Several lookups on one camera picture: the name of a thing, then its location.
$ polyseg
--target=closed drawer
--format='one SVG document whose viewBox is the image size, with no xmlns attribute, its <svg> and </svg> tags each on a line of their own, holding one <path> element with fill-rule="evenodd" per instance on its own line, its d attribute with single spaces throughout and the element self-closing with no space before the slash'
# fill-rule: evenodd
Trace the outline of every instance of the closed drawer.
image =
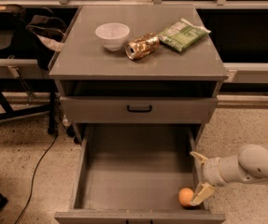
<svg viewBox="0 0 268 224">
<path fill-rule="evenodd" d="M 217 102 L 217 98 L 61 98 L 65 115 L 76 123 L 207 123 Z"/>
<path fill-rule="evenodd" d="M 61 224 L 209 224 L 204 206 L 185 209 L 182 188 L 196 187 L 189 126 L 95 124 L 88 126 L 70 210 L 56 213 Z"/>
</svg>

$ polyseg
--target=soda can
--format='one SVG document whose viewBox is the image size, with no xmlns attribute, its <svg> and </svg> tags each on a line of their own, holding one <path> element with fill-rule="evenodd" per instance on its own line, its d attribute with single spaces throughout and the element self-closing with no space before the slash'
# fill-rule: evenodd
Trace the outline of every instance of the soda can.
<svg viewBox="0 0 268 224">
<path fill-rule="evenodd" d="M 150 33 L 128 43 L 125 50 L 131 60 L 136 60 L 154 52 L 159 45 L 160 39 L 155 34 Z"/>
</svg>

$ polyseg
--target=power cord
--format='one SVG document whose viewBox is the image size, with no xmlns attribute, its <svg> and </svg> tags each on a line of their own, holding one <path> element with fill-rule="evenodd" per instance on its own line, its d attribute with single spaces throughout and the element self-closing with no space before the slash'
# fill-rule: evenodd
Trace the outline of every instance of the power cord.
<svg viewBox="0 0 268 224">
<path fill-rule="evenodd" d="M 30 196 L 29 196 L 29 198 L 28 198 L 28 201 L 27 201 L 26 205 L 23 207 L 23 209 L 22 209 L 22 211 L 21 211 L 19 217 L 18 217 L 17 220 L 15 221 L 15 224 L 20 223 L 20 221 L 21 221 L 21 219 L 22 219 L 22 217 L 23 217 L 25 211 L 26 211 L 27 208 L 28 208 L 28 205 L 29 205 L 29 203 L 30 203 L 30 201 L 31 201 L 32 194 L 33 194 L 33 186 L 34 186 L 34 180 L 35 180 L 35 174 L 36 174 L 36 171 L 37 171 L 37 169 L 38 169 L 38 167 L 39 167 L 40 162 L 43 160 L 44 156 L 46 156 L 46 154 L 49 152 L 49 150 L 50 150 L 50 149 L 52 148 L 52 146 L 54 145 L 54 143 L 55 143 L 57 137 L 58 137 L 58 134 L 55 134 L 55 138 L 54 138 L 54 140 L 52 141 L 52 143 L 50 144 L 50 146 L 48 147 L 48 149 L 44 152 L 44 154 L 41 156 L 40 160 L 38 161 L 38 163 L 37 163 L 37 165 L 36 165 L 36 167 L 35 167 L 35 169 L 34 169 L 33 176 L 32 176 L 32 181 L 31 181 Z"/>
</svg>

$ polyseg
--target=orange ball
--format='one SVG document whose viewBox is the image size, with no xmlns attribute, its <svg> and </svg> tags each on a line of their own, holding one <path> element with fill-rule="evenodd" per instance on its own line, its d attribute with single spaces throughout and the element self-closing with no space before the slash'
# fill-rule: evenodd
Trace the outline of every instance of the orange ball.
<svg viewBox="0 0 268 224">
<path fill-rule="evenodd" d="M 193 196 L 192 189 L 184 188 L 179 192 L 179 202 L 183 207 L 191 207 L 190 201 Z"/>
</svg>

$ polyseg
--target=gray cabinet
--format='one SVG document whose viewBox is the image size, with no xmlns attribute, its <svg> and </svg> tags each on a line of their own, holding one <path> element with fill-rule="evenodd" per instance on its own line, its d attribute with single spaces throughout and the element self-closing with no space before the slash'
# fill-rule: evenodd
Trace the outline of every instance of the gray cabinet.
<svg viewBox="0 0 268 224">
<path fill-rule="evenodd" d="M 226 71 L 209 36 L 183 53 L 161 45 L 136 62 L 105 50 L 94 34 L 122 22 L 130 38 L 158 33 L 191 7 L 87 5 L 78 14 L 50 76 L 82 145 L 70 210 L 60 223 L 221 223 L 204 205 L 187 210 L 177 194 L 197 185 L 195 149 L 218 103 Z"/>
</svg>

